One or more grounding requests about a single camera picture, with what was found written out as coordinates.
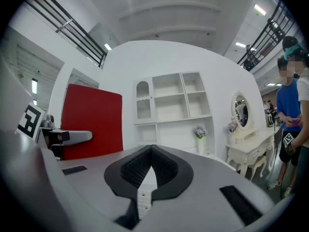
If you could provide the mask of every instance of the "railing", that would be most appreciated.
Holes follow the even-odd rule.
[[[28,0],[26,3],[54,27],[56,33],[102,68],[106,52],[56,0]]]
[[[247,52],[237,64],[241,65],[247,71],[252,70],[276,45],[279,44],[286,33],[291,29],[294,22],[295,19],[292,17],[287,7],[279,1],[263,31],[254,43],[250,45],[250,47],[247,47]]]

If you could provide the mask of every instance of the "white vase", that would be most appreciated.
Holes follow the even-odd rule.
[[[206,146],[206,137],[197,138],[197,150],[201,156],[204,154],[205,146]]]
[[[236,137],[233,132],[230,132],[228,135],[228,140],[230,145],[235,145],[236,144]]]

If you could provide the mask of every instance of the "shelf compartment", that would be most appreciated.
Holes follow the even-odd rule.
[[[189,117],[184,94],[154,99],[158,122],[181,120]]]
[[[137,125],[137,141],[139,145],[155,145],[156,144],[156,125]]]
[[[186,93],[205,91],[199,72],[183,73],[182,75]]]
[[[149,99],[137,101],[136,106],[137,106],[137,119],[151,118]]]
[[[184,93],[180,74],[153,77],[154,96],[167,96]]]
[[[139,82],[136,86],[136,98],[149,97],[149,85],[147,82]]]
[[[210,114],[206,92],[189,93],[187,96],[191,118]]]

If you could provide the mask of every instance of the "phone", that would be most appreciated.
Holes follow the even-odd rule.
[[[291,127],[297,127],[298,126],[298,118],[292,118],[292,126]]]

